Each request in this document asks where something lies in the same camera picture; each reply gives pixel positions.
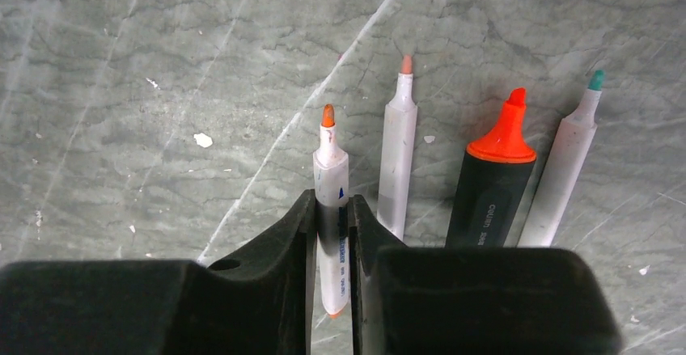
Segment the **black orange highlighter body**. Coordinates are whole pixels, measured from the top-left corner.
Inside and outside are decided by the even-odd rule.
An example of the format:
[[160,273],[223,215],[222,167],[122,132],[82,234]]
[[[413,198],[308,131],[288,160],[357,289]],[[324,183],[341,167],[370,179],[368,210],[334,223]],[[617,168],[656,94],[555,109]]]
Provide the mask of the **black orange highlighter body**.
[[510,93],[494,127],[469,142],[456,187],[446,247],[502,247],[537,154],[523,137],[527,90]]

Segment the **blue capped white marker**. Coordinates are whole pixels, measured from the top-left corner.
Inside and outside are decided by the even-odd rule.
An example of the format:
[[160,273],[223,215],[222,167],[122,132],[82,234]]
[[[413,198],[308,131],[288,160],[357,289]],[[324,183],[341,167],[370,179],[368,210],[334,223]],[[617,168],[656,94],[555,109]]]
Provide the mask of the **blue capped white marker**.
[[413,60],[403,57],[396,93],[385,106],[377,220],[404,238],[418,107],[413,100]]

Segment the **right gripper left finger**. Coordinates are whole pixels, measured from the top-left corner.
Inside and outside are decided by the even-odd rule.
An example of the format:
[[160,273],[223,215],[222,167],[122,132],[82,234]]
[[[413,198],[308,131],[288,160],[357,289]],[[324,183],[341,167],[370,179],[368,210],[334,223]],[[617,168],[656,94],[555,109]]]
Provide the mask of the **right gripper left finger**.
[[315,198],[231,254],[20,261],[1,270],[4,354],[308,354]]

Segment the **teal capped white marker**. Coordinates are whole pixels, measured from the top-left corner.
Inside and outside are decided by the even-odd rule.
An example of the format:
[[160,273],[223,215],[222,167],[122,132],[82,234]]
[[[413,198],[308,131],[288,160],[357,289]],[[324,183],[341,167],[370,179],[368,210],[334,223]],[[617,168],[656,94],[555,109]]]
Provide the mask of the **teal capped white marker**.
[[518,247],[549,247],[569,203],[598,125],[605,73],[597,70],[575,110],[558,126]]

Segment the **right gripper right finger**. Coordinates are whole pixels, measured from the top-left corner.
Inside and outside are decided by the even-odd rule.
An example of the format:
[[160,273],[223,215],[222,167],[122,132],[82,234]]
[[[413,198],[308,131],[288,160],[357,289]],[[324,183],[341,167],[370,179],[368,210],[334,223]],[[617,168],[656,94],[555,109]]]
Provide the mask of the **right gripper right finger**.
[[348,204],[356,354],[618,354],[590,266],[548,247],[410,247]]

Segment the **green capped orange marker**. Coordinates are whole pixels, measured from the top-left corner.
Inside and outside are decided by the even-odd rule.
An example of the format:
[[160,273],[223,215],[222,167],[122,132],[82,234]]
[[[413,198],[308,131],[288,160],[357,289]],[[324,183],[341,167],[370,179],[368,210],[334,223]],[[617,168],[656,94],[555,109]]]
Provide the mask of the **green capped orange marker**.
[[326,313],[335,318],[350,300],[349,155],[338,144],[335,112],[331,104],[324,106],[320,145],[312,158],[321,301]]

